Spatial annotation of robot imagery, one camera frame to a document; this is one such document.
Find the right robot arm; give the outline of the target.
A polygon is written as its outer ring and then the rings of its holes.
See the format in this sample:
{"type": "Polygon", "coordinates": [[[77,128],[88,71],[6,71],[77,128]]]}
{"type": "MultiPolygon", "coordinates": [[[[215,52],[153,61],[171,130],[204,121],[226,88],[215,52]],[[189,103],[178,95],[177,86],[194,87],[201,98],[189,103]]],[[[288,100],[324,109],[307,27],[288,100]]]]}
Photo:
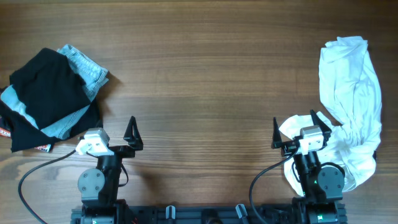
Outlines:
{"type": "Polygon", "coordinates": [[[302,128],[291,141],[283,142],[279,126],[273,120],[272,148],[281,149],[282,157],[294,160],[296,177],[302,187],[303,197],[292,199],[292,215],[295,223],[348,222],[343,198],[345,171],[339,165],[321,163],[317,152],[327,146],[331,129],[311,110],[312,126],[302,128]]]}

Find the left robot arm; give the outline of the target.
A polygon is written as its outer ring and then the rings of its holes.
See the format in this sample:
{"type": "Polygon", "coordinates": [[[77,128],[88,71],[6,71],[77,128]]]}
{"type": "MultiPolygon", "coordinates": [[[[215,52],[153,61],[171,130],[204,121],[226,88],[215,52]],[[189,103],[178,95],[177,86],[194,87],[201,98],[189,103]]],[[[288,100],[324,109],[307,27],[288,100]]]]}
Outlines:
{"type": "Polygon", "coordinates": [[[84,171],[78,179],[82,208],[72,211],[71,222],[79,224],[125,224],[137,223],[134,212],[124,199],[118,199],[121,172],[126,168],[123,159],[135,157],[136,151],[143,150],[136,118],[131,116],[122,146],[110,146],[109,136],[103,128],[91,128],[80,138],[76,147],[80,155],[97,158],[95,168],[84,171]]]}

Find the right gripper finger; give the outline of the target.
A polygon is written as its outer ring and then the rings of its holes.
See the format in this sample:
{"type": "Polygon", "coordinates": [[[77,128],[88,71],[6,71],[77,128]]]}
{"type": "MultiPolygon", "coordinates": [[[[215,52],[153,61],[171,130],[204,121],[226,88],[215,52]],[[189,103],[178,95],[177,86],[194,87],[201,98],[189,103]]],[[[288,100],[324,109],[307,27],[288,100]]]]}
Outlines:
{"type": "Polygon", "coordinates": [[[273,135],[272,135],[272,148],[282,147],[282,138],[280,136],[279,126],[276,117],[273,118],[273,135]]]}
{"type": "Polygon", "coordinates": [[[331,129],[317,116],[316,112],[314,112],[314,110],[310,110],[310,115],[312,117],[313,124],[315,126],[319,126],[324,137],[330,137],[331,129]]]}

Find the white t-shirt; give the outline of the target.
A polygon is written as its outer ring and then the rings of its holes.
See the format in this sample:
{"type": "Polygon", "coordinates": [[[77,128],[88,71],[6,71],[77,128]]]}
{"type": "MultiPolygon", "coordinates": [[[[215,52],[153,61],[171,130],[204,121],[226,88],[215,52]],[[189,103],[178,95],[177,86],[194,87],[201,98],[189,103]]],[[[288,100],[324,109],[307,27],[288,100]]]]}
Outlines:
{"type": "Polygon", "coordinates": [[[322,113],[331,129],[321,163],[332,162],[345,171],[344,192],[354,190],[376,170],[376,149],[381,143],[382,95],[379,80],[361,36],[337,37],[320,51],[320,101],[339,125],[322,113]]]}

